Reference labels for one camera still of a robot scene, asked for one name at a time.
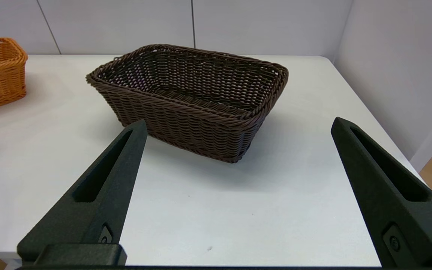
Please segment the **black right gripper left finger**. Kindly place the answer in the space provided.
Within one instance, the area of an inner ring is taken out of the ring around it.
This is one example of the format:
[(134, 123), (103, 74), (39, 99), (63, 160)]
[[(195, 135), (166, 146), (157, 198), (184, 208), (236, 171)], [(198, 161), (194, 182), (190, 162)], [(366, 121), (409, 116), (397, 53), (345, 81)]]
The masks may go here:
[(125, 263), (120, 238), (148, 136), (124, 128), (17, 245), (23, 263)]

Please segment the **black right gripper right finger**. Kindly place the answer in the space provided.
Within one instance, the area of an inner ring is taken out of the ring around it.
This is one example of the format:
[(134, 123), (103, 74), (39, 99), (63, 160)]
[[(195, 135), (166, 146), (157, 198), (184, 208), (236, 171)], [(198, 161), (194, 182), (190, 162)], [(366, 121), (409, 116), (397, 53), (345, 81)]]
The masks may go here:
[(331, 136), (381, 265), (432, 267), (432, 190), (351, 121)]

